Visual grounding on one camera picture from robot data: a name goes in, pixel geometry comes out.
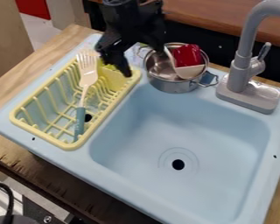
sink drain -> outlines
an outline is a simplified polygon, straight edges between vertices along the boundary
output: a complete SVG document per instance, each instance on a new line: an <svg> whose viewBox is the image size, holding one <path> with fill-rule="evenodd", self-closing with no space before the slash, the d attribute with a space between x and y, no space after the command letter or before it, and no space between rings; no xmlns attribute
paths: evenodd
<svg viewBox="0 0 280 224"><path fill-rule="evenodd" d="M173 169L180 171L180 170L184 169L185 163L183 160L176 159L172 162L172 167L173 167Z"/></svg>
<svg viewBox="0 0 280 224"><path fill-rule="evenodd" d="M176 147L164 151L158 159L157 166L165 172L189 176L199 171L200 161L191 150Z"/></svg>

stainless steel pot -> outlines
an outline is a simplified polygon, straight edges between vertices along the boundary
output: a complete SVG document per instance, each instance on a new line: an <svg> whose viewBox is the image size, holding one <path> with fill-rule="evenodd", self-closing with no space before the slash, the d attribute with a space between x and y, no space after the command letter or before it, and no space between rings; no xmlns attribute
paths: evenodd
<svg viewBox="0 0 280 224"><path fill-rule="evenodd" d="M168 49L175 49L180 46L184 46L183 43L168 43L166 44ZM200 84L200 80L205 74L207 67L209 65L209 58L206 53L201 51L203 60L205 61L205 68L198 76L191 78L189 80L180 79L172 69L172 64L168 56L163 54L158 54L154 50L150 50L143 60L143 66L146 70L147 77L149 78L150 84L166 93L181 94L193 91L198 86L209 87L218 84L218 79L216 77L217 83L203 85Z"/></svg>

drain hole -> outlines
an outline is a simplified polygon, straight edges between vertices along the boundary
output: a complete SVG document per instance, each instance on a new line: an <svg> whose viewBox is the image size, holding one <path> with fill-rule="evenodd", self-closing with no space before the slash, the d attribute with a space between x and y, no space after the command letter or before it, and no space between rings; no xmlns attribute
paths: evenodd
<svg viewBox="0 0 280 224"><path fill-rule="evenodd" d="M85 114L85 123L90 122L91 119L92 119L92 116L90 114Z"/></svg>
<svg viewBox="0 0 280 224"><path fill-rule="evenodd" d="M180 160L180 159L176 159L172 162L172 167L177 170L177 171L180 171L180 170L183 170L184 167L185 167L185 163L183 160Z"/></svg>

screw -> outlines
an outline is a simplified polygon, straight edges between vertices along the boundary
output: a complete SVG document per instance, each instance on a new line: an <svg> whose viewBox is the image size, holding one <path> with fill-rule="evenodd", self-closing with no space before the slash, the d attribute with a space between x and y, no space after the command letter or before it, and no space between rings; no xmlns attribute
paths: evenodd
<svg viewBox="0 0 280 224"><path fill-rule="evenodd" d="M51 221L52 221L52 216L47 215L47 216L44 218L44 223L50 223Z"/></svg>

red wall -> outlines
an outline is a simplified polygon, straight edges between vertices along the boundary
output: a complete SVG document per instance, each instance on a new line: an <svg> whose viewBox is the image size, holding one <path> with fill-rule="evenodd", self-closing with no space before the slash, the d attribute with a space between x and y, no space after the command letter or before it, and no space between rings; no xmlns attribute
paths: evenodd
<svg viewBox="0 0 280 224"><path fill-rule="evenodd" d="M51 19L46 0L16 0L20 12L38 18Z"/></svg>

